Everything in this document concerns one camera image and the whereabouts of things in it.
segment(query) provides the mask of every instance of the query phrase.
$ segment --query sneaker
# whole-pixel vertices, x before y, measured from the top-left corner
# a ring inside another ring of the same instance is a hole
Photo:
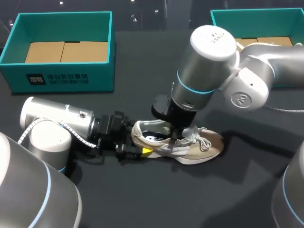
[[[191,126],[182,132],[183,139],[167,138],[170,123],[163,120],[137,121],[132,128],[132,140],[145,148],[148,158],[172,157],[182,164],[206,162],[224,149],[223,137],[204,127]]]

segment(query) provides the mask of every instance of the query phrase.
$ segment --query robotic arm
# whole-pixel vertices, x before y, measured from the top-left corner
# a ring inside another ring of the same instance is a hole
[[[172,124],[171,133],[191,124],[215,89],[232,109],[253,111],[268,99],[274,85],[304,86],[304,47],[255,43],[237,51],[234,37],[215,26],[194,30],[171,97],[159,95],[153,115]]]

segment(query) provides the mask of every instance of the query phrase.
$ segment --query shoe tongue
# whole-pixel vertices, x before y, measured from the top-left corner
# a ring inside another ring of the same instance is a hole
[[[187,127],[182,131],[182,136],[187,139],[192,139],[193,135],[197,133],[198,130],[198,127],[195,125]]]

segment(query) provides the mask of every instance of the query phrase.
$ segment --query shoelace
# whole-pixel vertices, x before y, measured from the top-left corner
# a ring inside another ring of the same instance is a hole
[[[195,144],[197,141],[200,143],[199,144],[199,147],[202,151],[207,151],[211,146],[211,142],[204,138],[204,137],[201,137],[200,135],[200,132],[204,129],[207,129],[205,127],[201,127],[201,128],[198,128],[196,127],[196,129],[193,131],[193,134],[191,135],[190,138],[183,138],[181,139],[180,141],[182,141],[181,143],[184,144],[188,144],[188,143],[191,143],[191,144]]]

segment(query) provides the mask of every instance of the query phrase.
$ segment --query black table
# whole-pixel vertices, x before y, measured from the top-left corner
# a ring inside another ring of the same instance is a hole
[[[117,32],[114,93],[36,96],[94,110],[97,116],[119,110],[132,119],[153,119],[152,101],[170,93],[190,34]],[[11,95],[0,76],[0,131],[16,141],[29,96]],[[301,90],[275,90],[267,104],[303,109],[303,96]],[[225,136],[221,156],[192,166],[166,158],[119,163],[110,152],[102,165],[75,159],[70,178],[82,196],[81,228],[274,228],[272,191],[304,139],[304,116],[265,109],[232,113],[215,93],[196,122]]]

